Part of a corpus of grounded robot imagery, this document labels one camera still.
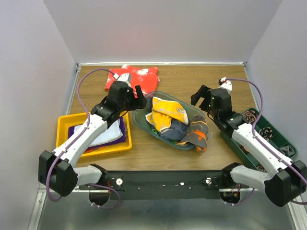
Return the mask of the dark blue towel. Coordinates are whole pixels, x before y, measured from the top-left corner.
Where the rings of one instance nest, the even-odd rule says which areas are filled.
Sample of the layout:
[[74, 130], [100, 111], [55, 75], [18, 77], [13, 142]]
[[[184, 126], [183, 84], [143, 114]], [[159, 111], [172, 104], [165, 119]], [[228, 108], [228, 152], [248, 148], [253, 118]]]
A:
[[163, 139], [180, 142], [187, 135], [188, 125], [172, 119], [167, 131], [160, 133]]

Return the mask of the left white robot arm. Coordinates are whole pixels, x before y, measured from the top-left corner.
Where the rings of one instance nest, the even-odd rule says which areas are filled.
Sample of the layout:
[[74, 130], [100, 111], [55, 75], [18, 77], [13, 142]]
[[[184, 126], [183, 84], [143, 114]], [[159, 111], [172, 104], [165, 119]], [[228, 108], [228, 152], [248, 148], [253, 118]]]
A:
[[95, 189], [106, 185], [106, 177], [98, 166], [77, 168], [81, 155], [93, 141], [119, 120], [121, 113], [144, 108], [147, 104], [139, 85], [132, 89], [127, 83], [115, 81], [108, 95], [87, 113], [86, 121], [62, 145], [39, 156], [38, 180], [46, 186], [47, 195], [56, 201], [50, 191], [65, 197], [75, 187], [91, 184]]

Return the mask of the teal plastic basket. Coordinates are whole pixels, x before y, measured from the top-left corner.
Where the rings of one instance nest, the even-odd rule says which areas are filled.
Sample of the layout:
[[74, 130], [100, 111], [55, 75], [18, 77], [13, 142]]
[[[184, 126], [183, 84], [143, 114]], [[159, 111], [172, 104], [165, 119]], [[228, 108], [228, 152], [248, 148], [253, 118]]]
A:
[[[193, 118], [193, 116], [195, 115], [199, 115], [204, 117], [204, 114], [199, 110], [196, 109], [195, 107], [193, 107], [190, 104], [187, 104], [165, 92], [161, 92], [161, 91], [153, 91], [153, 92], [149, 92], [147, 93], [144, 97], [148, 100], [149, 98], [153, 98], [154, 96], [157, 96], [158, 98], [161, 98], [163, 100], [169, 100], [169, 101], [176, 101], [178, 103], [180, 103], [182, 105], [182, 107], [185, 109], [185, 111], [187, 112], [188, 118], [189, 118], [189, 122], [191, 120], [191, 118]], [[167, 143], [168, 145], [178, 149], [178, 150], [192, 150], [195, 148], [195, 145], [188, 143], [184, 146], [180, 146], [175, 144], [172, 141], [166, 140], [164, 138], [162, 138], [160, 136], [160, 134], [158, 132], [153, 132], [153, 127], [152, 125], [146, 120], [145, 116], [149, 113], [148, 111], [148, 103], [146, 105], [145, 108], [143, 109], [137, 109], [135, 111], [133, 111], [132, 113], [132, 120], [134, 122], [134, 124], [140, 128], [143, 131], [146, 131], [147, 133], [151, 134], [152, 136], [154, 136], [155, 138], [159, 139], [162, 142]]]

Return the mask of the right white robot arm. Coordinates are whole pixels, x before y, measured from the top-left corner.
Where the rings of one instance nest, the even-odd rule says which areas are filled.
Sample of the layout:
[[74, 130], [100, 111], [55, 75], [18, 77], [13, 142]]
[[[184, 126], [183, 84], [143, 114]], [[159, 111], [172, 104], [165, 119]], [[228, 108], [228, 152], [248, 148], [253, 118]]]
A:
[[242, 114], [232, 109], [229, 90], [211, 89], [202, 85], [191, 96], [195, 105], [203, 98], [200, 109], [211, 115], [216, 126], [234, 141], [245, 147], [264, 167], [265, 172], [232, 163], [222, 169], [221, 183], [230, 188], [247, 185], [266, 194], [278, 207], [283, 207], [307, 190], [307, 167], [302, 161], [292, 161], [260, 136]]

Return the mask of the yellow grey duck towel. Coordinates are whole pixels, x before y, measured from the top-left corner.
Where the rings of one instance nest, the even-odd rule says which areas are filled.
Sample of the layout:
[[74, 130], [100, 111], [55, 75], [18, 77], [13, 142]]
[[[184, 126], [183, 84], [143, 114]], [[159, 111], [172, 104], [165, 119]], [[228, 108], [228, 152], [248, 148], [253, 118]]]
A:
[[159, 133], [165, 133], [171, 127], [172, 119], [189, 124], [187, 112], [179, 102], [156, 96], [152, 98], [151, 112], [145, 118]]

